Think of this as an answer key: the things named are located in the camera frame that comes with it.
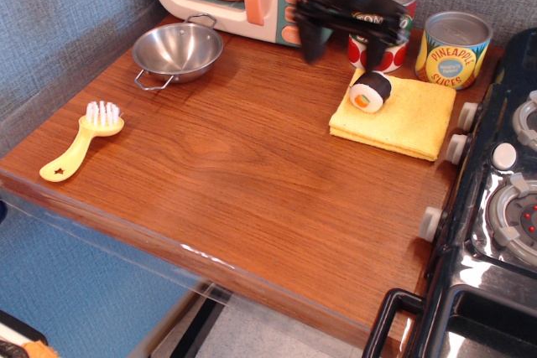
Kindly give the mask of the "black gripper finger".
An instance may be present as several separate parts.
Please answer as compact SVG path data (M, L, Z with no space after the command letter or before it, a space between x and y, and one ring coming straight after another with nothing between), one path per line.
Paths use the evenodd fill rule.
M301 52L306 63L315 63L326 52L326 41L331 36L331 19L324 17L298 16Z
M367 59L365 64L366 72L373 72L375 70L385 71L387 67L384 63L384 56L390 43L380 37L371 37L368 39L367 45Z

